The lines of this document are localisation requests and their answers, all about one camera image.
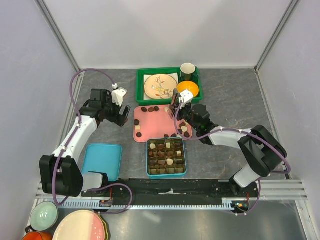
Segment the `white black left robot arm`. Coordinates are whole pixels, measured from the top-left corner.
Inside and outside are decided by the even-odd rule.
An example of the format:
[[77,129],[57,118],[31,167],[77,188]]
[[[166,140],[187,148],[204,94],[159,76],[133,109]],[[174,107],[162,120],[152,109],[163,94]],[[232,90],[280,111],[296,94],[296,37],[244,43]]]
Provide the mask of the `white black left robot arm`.
[[101,154],[97,160],[86,160],[83,170],[78,160],[90,136],[100,123],[107,120],[124,126],[128,121],[130,106],[123,108],[127,90],[120,87],[113,91],[92,89],[90,99],[77,111],[70,132],[50,155],[39,160],[42,190],[53,196],[77,197],[92,189],[99,197],[110,191],[108,182],[117,180],[117,163],[112,163]]

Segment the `pink chocolate tray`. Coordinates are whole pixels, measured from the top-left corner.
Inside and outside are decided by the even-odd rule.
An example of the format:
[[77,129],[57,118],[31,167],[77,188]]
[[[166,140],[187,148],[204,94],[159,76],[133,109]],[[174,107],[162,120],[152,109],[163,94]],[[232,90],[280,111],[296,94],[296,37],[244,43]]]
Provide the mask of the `pink chocolate tray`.
[[[139,106],[133,112],[133,139],[137,143],[145,143],[150,139],[161,139],[165,136],[180,137],[175,129],[174,120],[168,114],[169,105]],[[134,120],[139,120],[140,130],[136,130]]]

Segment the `metal tongs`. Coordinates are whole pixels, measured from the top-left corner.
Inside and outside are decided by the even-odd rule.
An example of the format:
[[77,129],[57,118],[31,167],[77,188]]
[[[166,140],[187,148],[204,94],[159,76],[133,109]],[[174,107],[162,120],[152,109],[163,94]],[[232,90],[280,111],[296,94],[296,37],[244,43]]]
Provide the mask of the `metal tongs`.
[[171,119],[174,119],[175,114],[176,114],[176,108],[177,108],[177,102],[179,102],[177,99],[179,98],[179,92],[178,90],[175,88],[173,90],[173,95],[172,95],[172,99],[171,99],[171,103],[168,107],[168,114],[170,116]]

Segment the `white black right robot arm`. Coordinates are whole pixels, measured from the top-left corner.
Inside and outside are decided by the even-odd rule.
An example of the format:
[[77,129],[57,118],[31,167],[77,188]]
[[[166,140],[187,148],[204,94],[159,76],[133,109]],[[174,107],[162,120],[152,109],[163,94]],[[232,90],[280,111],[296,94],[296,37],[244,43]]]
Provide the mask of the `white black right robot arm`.
[[206,106],[202,104],[181,103],[174,117],[176,121],[186,121],[196,131],[195,138],[185,136],[184,139],[242,151],[247,164],[231,178],[229,184],[229,191],[235,197],[242,196],[251,183],[272,172],[288,174],[291,171],[286,150],[262,125],[252,129],[222,127],[211,121]]

